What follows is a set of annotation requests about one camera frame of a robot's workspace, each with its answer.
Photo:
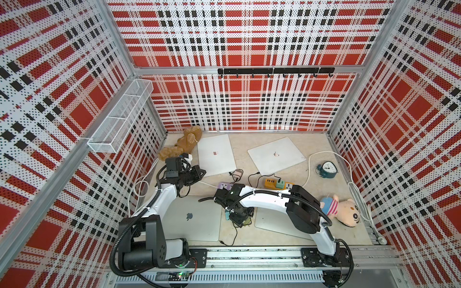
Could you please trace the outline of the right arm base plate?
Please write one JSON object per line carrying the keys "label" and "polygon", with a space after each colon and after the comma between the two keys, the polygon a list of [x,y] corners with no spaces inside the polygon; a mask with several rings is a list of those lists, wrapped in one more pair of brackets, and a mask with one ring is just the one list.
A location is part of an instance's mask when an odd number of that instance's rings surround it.
{"label": "right arm base plate", "polygon": [[337,248],[333,256],[322,254],[317,248],[302,248],[301,259],[304,267],[349,267],[354,265],[346,248]]}

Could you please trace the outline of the purple power strip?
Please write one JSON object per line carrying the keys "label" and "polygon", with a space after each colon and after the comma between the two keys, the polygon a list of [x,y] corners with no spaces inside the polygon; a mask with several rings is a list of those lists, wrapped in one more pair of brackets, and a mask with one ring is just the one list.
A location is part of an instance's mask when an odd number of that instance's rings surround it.
{"label": "purple power strip", "polygon": [[218,189],[225,189],[227,191],[230,191],[232,189],[233,184],[229,182],[220,182],[217,186]]}

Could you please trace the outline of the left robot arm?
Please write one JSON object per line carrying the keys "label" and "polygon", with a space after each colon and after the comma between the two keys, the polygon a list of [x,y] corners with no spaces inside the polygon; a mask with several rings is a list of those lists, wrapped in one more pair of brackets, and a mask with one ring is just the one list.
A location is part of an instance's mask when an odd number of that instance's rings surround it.
{"label": "left robot arm", "polygon": [[156,192],[139,212],[124,218],[118,239],[110,252],[109,266],[114,274],[130,277],[167,265],[186,266],[192,258],[187,240],[165,237],[162,220],[183,187],[202,180],[206,171],[192,165],[192,155],[167,158],[156,175]]}

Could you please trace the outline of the brown teddy bear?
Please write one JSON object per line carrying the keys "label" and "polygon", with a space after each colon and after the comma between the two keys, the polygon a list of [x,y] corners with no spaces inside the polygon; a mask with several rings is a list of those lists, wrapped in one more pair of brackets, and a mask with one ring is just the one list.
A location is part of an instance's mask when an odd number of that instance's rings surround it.
{"label": "brown teddy bear", "polygon": [[191,126],[183,131],[183,136],[179,138],[172,147],[164,147],[158,154],[160,161],[167,158],[179,157],[182,154],[191,154],[202,138],[203,131],[199,126]]}

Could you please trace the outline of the white laptop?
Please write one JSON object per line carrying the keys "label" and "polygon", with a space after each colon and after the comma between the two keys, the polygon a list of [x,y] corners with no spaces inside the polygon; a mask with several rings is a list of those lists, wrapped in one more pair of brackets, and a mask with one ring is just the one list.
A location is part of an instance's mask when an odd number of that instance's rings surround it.
{"label": "white laptop", "polygon": [[306,161],[290,138],[282,138],[247,151],[262,175],[270,175]]}
{"label": "white laptop", "polygon": [[198,142],[199,167],[205,176],[215,176],[237,169],[228,135],[202,138]]}

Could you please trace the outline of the black hook rail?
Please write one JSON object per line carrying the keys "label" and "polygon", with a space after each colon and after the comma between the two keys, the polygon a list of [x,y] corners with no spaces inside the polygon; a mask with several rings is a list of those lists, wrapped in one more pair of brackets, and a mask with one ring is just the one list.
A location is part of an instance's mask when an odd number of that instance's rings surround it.
{"label": "black hook rail", "polygon": [[272,74],[333,74],[334,67],[308,67],[308,68],[218,68],[219,75],[272,75]]}

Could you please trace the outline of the pink plush doll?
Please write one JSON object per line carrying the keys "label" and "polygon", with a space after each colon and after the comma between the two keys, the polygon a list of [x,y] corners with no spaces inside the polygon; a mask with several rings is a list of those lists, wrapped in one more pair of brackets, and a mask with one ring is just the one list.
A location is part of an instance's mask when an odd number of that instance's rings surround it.
{"label": "pink plush doll", "polygon": [[331,197],[322,198],[320,208],[330,220],[336,218],[349,228],[354,228],[360,222],[359,208],[352,199],[340,201],[338,195],[334,194]]}

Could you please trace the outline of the white laptop back left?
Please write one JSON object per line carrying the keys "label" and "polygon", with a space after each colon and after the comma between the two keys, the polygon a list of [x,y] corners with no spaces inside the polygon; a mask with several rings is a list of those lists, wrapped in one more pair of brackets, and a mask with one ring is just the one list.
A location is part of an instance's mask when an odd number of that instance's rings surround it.
{"label": "white laptop back left", "polygon": [[237,169],[228,135],[202,138],[198,142],[199,167],[205,176],[215,176]]}

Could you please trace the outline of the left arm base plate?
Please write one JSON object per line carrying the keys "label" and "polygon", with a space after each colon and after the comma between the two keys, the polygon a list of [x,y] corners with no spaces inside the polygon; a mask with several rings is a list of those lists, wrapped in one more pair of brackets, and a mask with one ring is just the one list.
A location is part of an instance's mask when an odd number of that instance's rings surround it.
{"label": "left arm base plate", "polygon": [[208,250],[206,248],[192,248],[186,261],[179,265],[180,268],[205,268]]}

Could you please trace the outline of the pink charger adapter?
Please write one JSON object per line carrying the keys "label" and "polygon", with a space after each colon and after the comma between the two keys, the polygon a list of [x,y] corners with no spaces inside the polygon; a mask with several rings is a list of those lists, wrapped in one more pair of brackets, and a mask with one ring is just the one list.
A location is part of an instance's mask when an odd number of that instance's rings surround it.
{"label": "pink charger adapter", "polygon": [[238,171],[233,172],[231,176],[234,182],[237,182],[241,179],[241,173]]}

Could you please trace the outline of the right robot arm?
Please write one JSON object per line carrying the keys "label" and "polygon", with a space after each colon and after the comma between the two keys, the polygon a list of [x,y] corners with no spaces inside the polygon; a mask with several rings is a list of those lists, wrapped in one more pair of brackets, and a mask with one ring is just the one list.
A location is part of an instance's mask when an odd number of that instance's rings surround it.
{"label": "right robot arm", "polygon": [[218,189],[212,198],[229,212],[230,221],[239,228],[253,217],[256,208],[277,211],[287,215],[297,230],[311,235],[320,254],[337,254],[339,245],[328,229],[333,225],[332,221],[321,210],[320,202],[301,186],[294,185],[286,190],[264,190],[234,184],[229,190]]}

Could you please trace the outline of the white laptop back right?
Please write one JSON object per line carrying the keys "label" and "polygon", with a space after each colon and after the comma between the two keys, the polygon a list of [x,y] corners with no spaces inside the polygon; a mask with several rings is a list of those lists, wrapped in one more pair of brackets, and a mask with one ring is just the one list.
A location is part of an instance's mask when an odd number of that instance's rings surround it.
{"label": "white laptop back right", "polygon": [[282,138],[247,151],[262,175],[270,175],[306,161],[290,138]]}

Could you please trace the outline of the teal alarm clock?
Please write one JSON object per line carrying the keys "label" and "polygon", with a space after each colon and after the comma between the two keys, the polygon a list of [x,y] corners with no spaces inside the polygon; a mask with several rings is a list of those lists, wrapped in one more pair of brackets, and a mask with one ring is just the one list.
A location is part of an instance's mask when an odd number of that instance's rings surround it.
{"label": "teal alarm clock", "polygon": [[337,175],[338,169],[333,162],[325,162],[317,165],[316,172],[322,178],[333,179]]}

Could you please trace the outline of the silver laptop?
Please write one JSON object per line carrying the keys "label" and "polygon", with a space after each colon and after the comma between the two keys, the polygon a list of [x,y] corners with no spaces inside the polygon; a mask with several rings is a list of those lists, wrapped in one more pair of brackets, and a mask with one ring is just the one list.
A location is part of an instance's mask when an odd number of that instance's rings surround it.
{"label": "silver laptop", "polygon": [[289,216],[284,213],[275,210],[258,208],[255,216],[256,227],[259,229],[312,240],[312,237],[309,234],[298,230],[291,222]]}
{"label": "silver laptop", "polygon": [[199,196],[177,198],[169,206],[162,225],[166,239],[216,242],[219,239],[222,207]]}

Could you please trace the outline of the orange power strip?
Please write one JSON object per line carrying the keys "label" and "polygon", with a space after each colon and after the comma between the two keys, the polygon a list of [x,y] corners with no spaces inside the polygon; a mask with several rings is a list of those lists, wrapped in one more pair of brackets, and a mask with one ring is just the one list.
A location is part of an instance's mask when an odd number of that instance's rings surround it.
{"label": "orange power strip", "polygon": [[269,190],[286,190],[293,188],[294,184],[285,182],[279,178],[267,178],[264,187]]}

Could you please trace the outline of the silver laptop front right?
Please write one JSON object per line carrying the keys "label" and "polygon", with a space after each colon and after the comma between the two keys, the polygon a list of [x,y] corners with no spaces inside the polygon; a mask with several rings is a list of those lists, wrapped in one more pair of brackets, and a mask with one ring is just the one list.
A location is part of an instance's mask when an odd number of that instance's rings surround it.
{"label": "silver laptop front right", "polygon": [[298,230],[291,222],[289,216],[284,213],[275,210],[258,208],[255,216],[256,227],[259,229],[312,240],[312,237],[309,234]]}

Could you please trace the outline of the yellow charger adapter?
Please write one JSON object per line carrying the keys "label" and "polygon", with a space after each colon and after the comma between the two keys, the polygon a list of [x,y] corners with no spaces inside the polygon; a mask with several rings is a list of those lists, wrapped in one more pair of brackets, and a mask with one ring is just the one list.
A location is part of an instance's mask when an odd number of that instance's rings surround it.
{"label": "yellow charger adapter", "polygon": [[251,218],[248,218],[243,222],[243,226],[249,226],[251,224],[252,224],[252,219]]}

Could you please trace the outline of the green charger adapter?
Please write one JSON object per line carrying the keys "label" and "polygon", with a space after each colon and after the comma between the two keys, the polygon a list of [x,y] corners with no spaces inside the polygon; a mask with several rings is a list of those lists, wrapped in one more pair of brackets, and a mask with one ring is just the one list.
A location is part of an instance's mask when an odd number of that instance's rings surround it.
{"label": "green charger adapter", "polygon": [[285,182],[282,181],[282,180],[278,180],[278,181],[276,182],[276,188],[277,188],[277,189],[280,189],[280,190],[285,189]]}

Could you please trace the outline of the silver laptop front left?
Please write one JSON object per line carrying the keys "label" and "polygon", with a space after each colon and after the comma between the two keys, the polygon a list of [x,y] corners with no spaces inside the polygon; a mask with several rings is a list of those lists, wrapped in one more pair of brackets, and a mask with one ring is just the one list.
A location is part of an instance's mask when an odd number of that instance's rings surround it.
{"label": "silver laptop front left", "polygon": [[219,239],[222,207],[199,196],[177,198],[169,206],[162,225],[166,239],[216,242]]}

